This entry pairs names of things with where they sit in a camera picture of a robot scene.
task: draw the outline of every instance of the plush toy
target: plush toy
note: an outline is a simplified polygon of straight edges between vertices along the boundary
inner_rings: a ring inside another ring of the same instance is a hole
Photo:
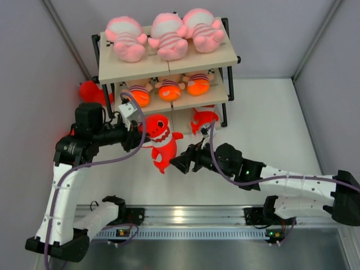
[[[180,83],[181,74],[160,76],[155,87],[159,89],[159,96],[165,101],[174,101],[181,96],[181,90],[185,89],[185,84]]]
[[[215,105],[208,105],[208,106],[202,106],[193,108],[195,111],[195,114],[193,116],[194,121],[197,121],[197,123],[191,122],[191,129],[193,134],[195,135],[197,131],[200,130],[200,128],[205,124],[211,124],[211,122],[215,119],[216,121],[219,121],[219,116],[214,113]]]
[[[146,107],[150,103],[149,92],[152,90],[152,85],[150,84],[150,78],[139,79],[139,80],[129,80],[125,82],[129,87],[127,90],[135,98],[140,107]]]
[[[176,157],[176,140],[182,139],[184,136],[182,133],[170,131],[169,119],[164,115],[153,114],[148,116],[145,121],[146,133],[152,144],[151,157],[160,173],[164,174],[165,169],[170,165],[170,160]],[[159,155],[161,156],[160,162],[156,161]]]
[[[92,81],[88,80],[80,85],[79,94],[84,102],[96,102],[102,106],[106,105],[104,92]],[[110,103],[114,102],[113,93],[109,94]]]
[[[210,81],[213,79],[214,74],[208,74],[207,70],[187,72],[182,78],[187,83],[187,92],[193,96],[206,93],[210,88]]]
[[[137,62],[145,53],[143,46],[147,35],[133,18],[123,16],[114,18],[107,24],[106,39],[114,42],[116,55],[126,62]]]
[[[151,27],[148,43],[158,48],[157,54],[164,60],[182,58],[187,52],[187,41],[183,39],[187,28],[177,14],[161,13],[157,15]]]
[[[215,19],[210,11],[194,8],[182,20],[188,28],[186,38],[192,38],[198,52],[213,52],[224,40],[225,32],[220,29],[221,21]]]

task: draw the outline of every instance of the striped shirt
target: striped shirt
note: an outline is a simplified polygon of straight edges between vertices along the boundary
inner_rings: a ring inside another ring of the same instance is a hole
[[[131,33],[127,33],[127,32],[119,34],[114,42],[114,45],[119,42],[124,43],[127,48],[131,47],[135,44],[139,44],[136,37],[134,35],[132,35]],[[120,53],[120,56],[125,55],[127,53],[128,53],[128,51],[124,50],[123,52]]]
[[[206,37],[210,37],[216,31],[211,25],[207,24],[197,24],[193,28],[193,35],[192,37],[196,37],[197,35],[204,35]]]
[[[176,32],[168,32],[160,37],[159,48],[163,48],[163,47],[172,48],[180,40],[182,40],[182,38]]]
[[[205,74],[195,74],[195,75],[193,75],[193,76],[191,76],[189,78],[189,81],[191,81],[191,80],[199,80],[199,79],[203,79],[203,80],[206,80],[206,81],[209,82],[209,78]]]
[[[179,87],[179,84],[172,81],[172,80],[164,80],[161,84],[161,87],[164,87],[164,86],[176,86],[176,87]]]
[[[132,93],[134,91],[141,91],[141,92],[144,92],[144,93],[149,93],[144,86],[141,86],[141,85],[133,85],[129,88],[129,92]]]

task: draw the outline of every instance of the shelf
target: shelf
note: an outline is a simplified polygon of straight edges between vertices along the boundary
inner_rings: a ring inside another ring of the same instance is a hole
[[[197,70],[206,70],[233,66],[237,64],[237,56],[231,45],[228,35],[225,35],[219,48],[211,53],[200,53],[195,50],[192,39],[188,40],[188,50],[186,55],[174,61],[169,61],[171,74],[179,74]]]
[[[151,26],[143,27],[150,34]],[[106,40],[105,32],[100,33],[99,81],[101,84],[117,83],[127,80],[152,78],[169,74],[179,74],[211,68],[221,68],[237,64],[237,56],[226,35],[220,47],[211,53],[200,53],[194,48],[192,39],[188,40],[188,51],[182,59],[165,61],[157,55],[157,49],[145,44],[144,57],[135,63],[118,59],[113,44]]]
[[[151,84],[154,87],[155,82],[151,80]],[[116,84],[116,86],[117,87],[115,88],[115,108],[117,109],[122,102],[120,98],[120,93],[123,89],[126,88],[126,85],[120,86],[119,84]],[[150,94],[150,104],[142,108],[142,112],[145,115],[163,113],[172,110],[171,103],[168,101],[164,101],[160,98],[159,90],[157,88],[154,87],[149,94]]]
[[[218,108],[215,106],[215,113],[221,117]],[[182,134],[192,134],[191,124],[194,120],[194,110],[184,109],[171,112],[173,118],[174,131]],[[215,123],[215,129],[221,129],[220,120]]]
[[[192,96],[186,90],[181,97],[173,101],[174,110],[224,103],[229,100],[227,89],[221,78],[219,69],[215,69],[214,79],[210,82],[210,89],[201,96]]]
[[[150,26],[143,27],[145,34],[149,34],[150,29]],[[148,43],[145,44],[145,55],[139,62],[135,63],[118,59],[113,46],[106,40],[105,32],[101,32],[99,62],[99,81],[101,84],[169,75],[168,62],[160,59],[157,49],[151,48]]]

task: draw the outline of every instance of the gray wall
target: gray wall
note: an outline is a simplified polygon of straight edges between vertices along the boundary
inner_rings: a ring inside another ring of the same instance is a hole
[[[32,269],[25,241],[41,224],[55,143],[84,78],[40,1],[1,1],[0,35],[0,268]]]
[[[321,165],[360,180],[360,1],[346,0],[296,84]]]
[[[151,25],[162,12],[203,7],[228,17],[230,36],[241,65],[235,77],[285,77],[295,73],[300,59],[334,0],[52,0],[92,75],[98,70],[91,35],[104,31],[117,16],[132,16]]]

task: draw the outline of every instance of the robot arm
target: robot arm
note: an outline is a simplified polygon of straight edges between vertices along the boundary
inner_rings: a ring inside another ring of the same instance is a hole
[[[131,117],[136,118],[137,110],[131,102],[120,105],[119,110],[118,122],[112,125],[105,122],[103,108],[98,103],[83,103],[76,109],[75,123],[71,126],[74,133],[56,144],[48,205],[36,235],[26,241],[27,250],[44,253],[47,243],[52,257],[79,262],[91,240],[106,225],[128,223],[125,201],[115,196],[104,198],[99,207],[74,223],[81,187],[89,172],[84,164],[92,162],[100,146],[121,143],[128,152],[140,144],[142,133],[136,121],[131,121]],[[68,174],[77,166],[80,167]]]
[[[218,172],[213,163],[208,138],[170,161],[182,173],[202,167]],[[277,169],[262,162],[245,159],[233,146],[224,143],[214,152],[217,165],[227,178],[245,190],[258,190],[269,195],[263,208],[264,215],[275,214],[282,219],[291,217],[328,217],[350,226],[360,226],[360,185],[349,173],[340,170],[337,175],[303,175]]]

